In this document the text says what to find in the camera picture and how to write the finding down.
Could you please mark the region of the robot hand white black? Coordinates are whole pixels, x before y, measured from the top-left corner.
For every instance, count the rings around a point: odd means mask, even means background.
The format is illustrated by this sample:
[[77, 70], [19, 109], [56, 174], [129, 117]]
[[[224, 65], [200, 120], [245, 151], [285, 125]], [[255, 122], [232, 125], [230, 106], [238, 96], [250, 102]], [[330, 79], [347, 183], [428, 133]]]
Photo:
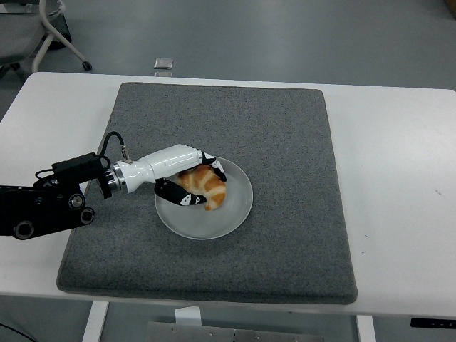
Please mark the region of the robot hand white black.
[[134, 162], [118, 162], [119, 188], [127, 193], [149, 182], [155, 194], [179, 206], [205, 204], [207, 211], [222, 206], [227, 196], [220, 161], [201, 150], [174, 145]]

